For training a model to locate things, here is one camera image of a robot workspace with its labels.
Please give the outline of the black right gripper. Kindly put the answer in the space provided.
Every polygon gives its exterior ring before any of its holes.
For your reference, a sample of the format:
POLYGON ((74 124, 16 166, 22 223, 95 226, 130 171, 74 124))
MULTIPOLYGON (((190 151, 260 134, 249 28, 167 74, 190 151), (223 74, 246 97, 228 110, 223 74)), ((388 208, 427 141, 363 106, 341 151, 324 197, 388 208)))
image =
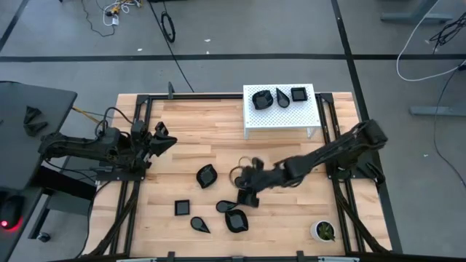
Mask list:
POLYGON ((261 159, 253 159, 251 165, 241 167, 241 173, 238 176, 239 199, 246 199, 248 196, 247 189, 251 189, 250 206, 258 207, 259 198, 257 191, 263 191, 266 188, 276 186, 287 187, 291 185, 291 179, 284 168, 285 160, 273 164, 273 169, 265 170, 264 162, 261 159))

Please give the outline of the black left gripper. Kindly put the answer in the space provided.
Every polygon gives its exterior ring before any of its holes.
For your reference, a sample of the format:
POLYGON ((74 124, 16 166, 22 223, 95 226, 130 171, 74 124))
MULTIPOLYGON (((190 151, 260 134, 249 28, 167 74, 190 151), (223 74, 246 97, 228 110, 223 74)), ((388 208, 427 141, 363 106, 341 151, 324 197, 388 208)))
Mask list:
POLYGON ((164 122, 158 122, 155 133, 149 132, 149 126, 142 120, 137 120, 130 130, 133 158, 130 160, 131 170, 145 170, 150 168, 149 159, 155 154, 160 156, 171 146, 178 142, 175 137, 169 136, 164 122))

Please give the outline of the black leaf-shaped mini plate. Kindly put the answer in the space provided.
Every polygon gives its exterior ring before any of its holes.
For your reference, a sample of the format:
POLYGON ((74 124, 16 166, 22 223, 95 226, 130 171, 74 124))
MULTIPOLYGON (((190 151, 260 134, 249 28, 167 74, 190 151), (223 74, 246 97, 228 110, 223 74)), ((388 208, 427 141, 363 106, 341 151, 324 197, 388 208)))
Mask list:
POLYGON ((254 93, 251 100, 256 110, 264 110, 270 107, 274 102, 272 94, 269 90, 261 90, 254 93))
POLYGON ((228 230, 233 233, 240 233, 248 230, 248 219, 242 210, 226 211, 225 221, 228 230))
POLYGON ((196 180, 202 189, 215 183, 218 173, 212 164, 202 167, 196 174, 196 180))

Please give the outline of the black teardrop mini plate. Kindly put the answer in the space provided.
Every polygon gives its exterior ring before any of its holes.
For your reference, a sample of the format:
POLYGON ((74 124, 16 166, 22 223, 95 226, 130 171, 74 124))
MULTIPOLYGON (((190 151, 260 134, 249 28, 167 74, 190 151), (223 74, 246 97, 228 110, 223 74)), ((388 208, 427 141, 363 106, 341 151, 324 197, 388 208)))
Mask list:
POLYGON ((221 200, 216 204, 216 210, 220 213, 226 213, 230 210, 233 210, 236 206, 238 206, 236 202, 221 200))
POLYGON ((276 89, 277 104, 281 108, 287 108, 290 105, 289 97, 279 88, 276 89))
POLYGON ((203 219, 201 219, 201 217, 193 217, 190 220, 190 225, 195 231, 200 231, 207 234, 210 233, 209 228, 207 227, 203 219))

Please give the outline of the white perforated metal shelf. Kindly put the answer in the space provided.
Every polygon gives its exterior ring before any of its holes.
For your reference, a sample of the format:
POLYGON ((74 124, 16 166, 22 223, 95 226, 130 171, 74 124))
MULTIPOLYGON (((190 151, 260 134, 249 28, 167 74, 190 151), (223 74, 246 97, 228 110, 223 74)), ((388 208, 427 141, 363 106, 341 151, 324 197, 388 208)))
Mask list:
POLYGON ((321 127, 315 90, 313 84, 256 84, 243 86, 243 125, 244 139, 247 140, 251 130, 260 129, 299 129, 307 130, 307 137, 314 135, 321 127), (293 101, 292 89, 304 91, 307 99, 293 101), (283 108, 277 102, 277 90, 283 92, 289 99, 288 107, 283 108), (265 109, 256 110, 253 95, 260 91, 270 91, 273 104, 265 109))

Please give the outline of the small plant in white pot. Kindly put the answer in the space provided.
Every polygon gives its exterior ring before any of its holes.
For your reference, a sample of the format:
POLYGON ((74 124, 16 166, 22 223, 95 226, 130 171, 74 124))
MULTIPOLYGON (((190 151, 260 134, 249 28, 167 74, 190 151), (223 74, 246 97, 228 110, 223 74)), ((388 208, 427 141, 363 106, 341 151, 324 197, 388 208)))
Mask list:
POLYGON ((321 242, 334 242, 336 232, 329 221, 314 222, 309 230, 313 239, 321 242))

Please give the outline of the black triangular plastic part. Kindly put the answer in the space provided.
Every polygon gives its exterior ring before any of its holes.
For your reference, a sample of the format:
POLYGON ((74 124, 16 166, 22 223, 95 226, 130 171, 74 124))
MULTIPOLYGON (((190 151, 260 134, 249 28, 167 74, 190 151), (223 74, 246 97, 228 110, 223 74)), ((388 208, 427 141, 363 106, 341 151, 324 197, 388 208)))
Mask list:
POLYGON ((23 124, 29 124, 35 117, 40 116, 42 112, 38 108, 26 106, 26 113, 23 124))
POLYGON ((38 122, 38 123, 30 123, 24 124, 23 128, 25 133, 30 137, 35 137, 38 135, 45 127, 47 127, 47 122, 38 122))

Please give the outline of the dark grey desk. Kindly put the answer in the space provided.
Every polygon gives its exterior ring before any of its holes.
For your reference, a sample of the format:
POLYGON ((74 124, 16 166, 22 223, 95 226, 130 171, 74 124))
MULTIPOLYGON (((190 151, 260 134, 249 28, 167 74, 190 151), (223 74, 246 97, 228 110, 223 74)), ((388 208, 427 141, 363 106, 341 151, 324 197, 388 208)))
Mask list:
POLYGON ((67 90, 0 82, 0 188, 26 188, 42 162, 41 136, 60 130, 76 97, 67 90), (30 123, 48 123, 35 137, 23 128, 26 106, 42 112, 30 123))

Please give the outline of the black computer mouse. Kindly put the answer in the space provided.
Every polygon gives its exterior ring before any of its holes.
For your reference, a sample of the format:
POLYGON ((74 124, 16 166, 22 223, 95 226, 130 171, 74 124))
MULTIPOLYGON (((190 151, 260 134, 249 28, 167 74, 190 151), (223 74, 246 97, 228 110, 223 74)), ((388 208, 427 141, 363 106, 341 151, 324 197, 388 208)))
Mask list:
POLYGON ((9 196, 0 205, 0 227, 13 229, 19 224, 24 204, 24 197, 19 195, 9 196))

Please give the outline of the grey metal desk foot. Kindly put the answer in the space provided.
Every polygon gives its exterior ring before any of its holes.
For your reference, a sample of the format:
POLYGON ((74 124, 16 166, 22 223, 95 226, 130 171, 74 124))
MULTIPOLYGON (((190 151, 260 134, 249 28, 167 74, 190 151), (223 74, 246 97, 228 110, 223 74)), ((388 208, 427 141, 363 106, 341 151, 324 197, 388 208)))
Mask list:
POLYGON ((409 112, 412 115, 466 117, 466 108, 453 106, 412 106, 410 107, 409 112))
POLYGON ((386 23, 402 24, 444 24, 451 21, 451 15, 434 13, 433 9, 439 0, 421 0, 420 4, 414 11, 410 12, 384 12, 380 20, 386 23))

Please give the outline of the black aluminium table frame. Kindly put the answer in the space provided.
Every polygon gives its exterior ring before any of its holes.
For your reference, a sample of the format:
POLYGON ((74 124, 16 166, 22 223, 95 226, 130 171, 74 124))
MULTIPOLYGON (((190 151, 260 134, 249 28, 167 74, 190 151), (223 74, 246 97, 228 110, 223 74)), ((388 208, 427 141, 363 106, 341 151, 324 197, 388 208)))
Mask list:
POLYGON ((119 234, 122 250, 133 258, 212 262, 316 261, 320 256, 345 255, 343 239, 321 242, 309 230, 317 221, 339 222, 333 185, 324 166, 316 167, 296 188, 274 188, 259 194, 258 208, 246 207, 249 229, 232 233, 216 210, 221 200, 234 201, 236 188, 229 175, 238 164, 259 157, 266 168, 288 156, 306 154, 324 144, 317 131, 308 138, 303 129, 256 130, 243 137, 243 99, 238 93, 157 95, 150 103, 137 95, 120 95, 123 113, 164 122, 178 142, 152 159, 139 185, 135 214, 119 234), (197 172, 212 164, 214 184, 202 189, 197 172), (175 201, 188 199, 190 214, 175 216, 175 201), (201 217, 210 233, 195 231, 190 220, 201 217))

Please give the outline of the black desk base frame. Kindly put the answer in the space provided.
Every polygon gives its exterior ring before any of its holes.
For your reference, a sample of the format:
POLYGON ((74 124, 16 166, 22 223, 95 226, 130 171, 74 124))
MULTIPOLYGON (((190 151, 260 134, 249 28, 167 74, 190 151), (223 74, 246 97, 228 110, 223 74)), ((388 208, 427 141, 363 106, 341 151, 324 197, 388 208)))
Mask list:
POLYGON ((28 235, 36 239, 51 210, 88 216, 89 207, 97 188, 83 180, 72 178, 48 167, 41 166, 33 179, 32 185, 40 188, 46 195, 45 202, 28 235))

